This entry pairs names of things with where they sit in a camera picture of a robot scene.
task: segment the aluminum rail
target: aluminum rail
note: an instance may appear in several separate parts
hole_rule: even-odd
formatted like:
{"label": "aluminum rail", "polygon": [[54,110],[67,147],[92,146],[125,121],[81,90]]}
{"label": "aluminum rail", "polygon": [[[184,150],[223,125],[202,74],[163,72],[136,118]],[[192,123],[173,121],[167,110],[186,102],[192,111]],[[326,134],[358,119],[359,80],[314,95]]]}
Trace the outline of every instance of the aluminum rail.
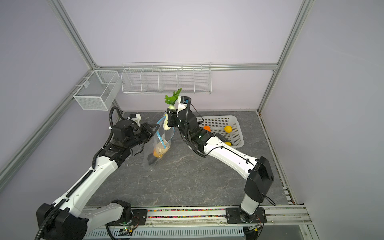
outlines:
{"label": "aluminum rail", "polygon": [[[211,71],[227,71],[227,70],[277,70],[277,63],[239,63],[239,64],[185,64],[185,65],[132,65],[131,68],[200,68],[204,66],[209,66]],[[122,71],[123,66],[101,66],[98,70],[115,70]]]}

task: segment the white plastic basket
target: white plastic basket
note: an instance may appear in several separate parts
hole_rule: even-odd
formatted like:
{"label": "white plastic basket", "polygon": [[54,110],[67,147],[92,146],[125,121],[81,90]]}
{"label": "white plastic basket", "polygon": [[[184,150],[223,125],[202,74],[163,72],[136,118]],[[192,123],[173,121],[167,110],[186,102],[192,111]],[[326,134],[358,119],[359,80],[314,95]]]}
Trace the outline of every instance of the white plastic basket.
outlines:
{"label": "white plastic basket", "polygon": [[[235,116],[203,116],[203,118],[204,122],[199,124],[200,127],[209,126],[212,133],[219,133],[230,140],[233,148],[244,145],[243,134]],[[197,121],[201,122],[201,117],[197,117]],[[228,125],[232,127],[232,132],[230,133],[224,131],[225,126]]]}
{"label": "white plastic basket", "polygon": [[164,67],[130,66],[123,64],[122,91],[126,94],[211,93],[212,79],[209,64]]}
{"label": "white plastic basket", "polygon": [[107,111],[120,88],[117,71],[94,70],[73,97],[84,110]]}

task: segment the orange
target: orange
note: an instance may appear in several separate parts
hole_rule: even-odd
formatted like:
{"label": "orange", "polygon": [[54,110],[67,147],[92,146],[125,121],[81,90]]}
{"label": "orange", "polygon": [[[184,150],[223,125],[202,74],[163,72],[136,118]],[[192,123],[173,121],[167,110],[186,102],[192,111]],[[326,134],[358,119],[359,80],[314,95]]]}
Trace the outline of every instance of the orange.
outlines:
{"label": "orange", "polygon": [[153,156],[160,157],[160,153],[156,151],[156,149],[153,149]]}
{"label": "orange", "polygon": [[205,126],[205,127],[203,127],[205,130],[207,130],[207,131],[211,131],[211,128],[209,127],[209,126]]}

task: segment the robotic arm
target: robotic arm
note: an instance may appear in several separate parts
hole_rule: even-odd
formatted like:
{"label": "robotic arm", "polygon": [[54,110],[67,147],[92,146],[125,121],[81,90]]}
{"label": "robotic arm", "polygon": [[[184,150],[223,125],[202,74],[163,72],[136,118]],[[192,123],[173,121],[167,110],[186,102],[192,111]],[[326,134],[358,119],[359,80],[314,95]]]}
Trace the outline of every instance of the robotic arm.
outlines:
{"label": "robotic arm", "polygon": [[[227,208],[228,223],[252,223],[264,210],[259,206],[267,194],[274,178],[268,160],[256,159],[228,146],[213,133],[200,128],[196,116],[189,110],[191,99],[179,97],[177,110],[167,109],[167,125],[177,127],[182,139],[199,156],[213,156],[235,169],[244,179],[245,196],[237,208]],[[143,123],[140,126],[135,114],[116,125],[112,122],[113,107],[109,114],[111,134],[94,156],[92,166],[65,194],[52,204],[43,204],[36,216],[39,231],[35,240],[41,237],[47,240],[83,239],[90,231],[113,221],[127,224],[133,221],[131,205],[121,200],[82,213],[91,196],[104,180],[114,172],[131,154],[134,146],[147,143],[159,128],[158,124]]]}
{"label": "robotic arm", "polygon": [[[112,113],[117,109],[121,118],[115,125]],[[120,110],[113,107],[109,113],[111,133],[105,145],[95,154],[89,170],[61,197],[51,205],[43,204],[37,210],[39,231],[35,240],[80,240],[90,231],[107,223],[132,220],[131,205],[121,200],[91,212],[82,210],[104,180],[113,173],[131,154],[132,148],[147,143],[160,127],[158,124],[143,123],[140,126],[138,114],[122,117]]]}
{"label": "robotic arm", "polygon": [[196,116],[190,111],[191,99],[186,96],[178,98],[178,109],[167,109],[169,127],[177,127],[182,139],[199,156],[213,156],[235,169],[244,179],[244,199],[232,219],[239,222],[252,222],[256,209],[263,202],[265,195],[274,181],[269,161],[261,157],[248,156],[228,146],[213,133],[199,127]]}

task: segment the plastic bag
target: plastic bag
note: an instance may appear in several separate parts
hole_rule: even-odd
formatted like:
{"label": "plastic bag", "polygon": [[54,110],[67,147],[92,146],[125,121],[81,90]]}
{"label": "plastic bag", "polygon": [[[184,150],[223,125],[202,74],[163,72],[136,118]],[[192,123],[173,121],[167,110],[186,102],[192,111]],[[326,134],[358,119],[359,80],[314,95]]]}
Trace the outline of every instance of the plastic bag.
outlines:
{"label": "plastic bag", "polygon": [[144,159],[142,166],[146,170],[151,169],[170,148],[170,143],[175,133],[175,128],[171,127],[168,131],[164,130],[163,124],[165,119],[166,113],[164,113],[163,117],[157,122],[157,124],[160,125],[159,130],[156,132],[155,136],[153,136],[152,139],[144,146]]}

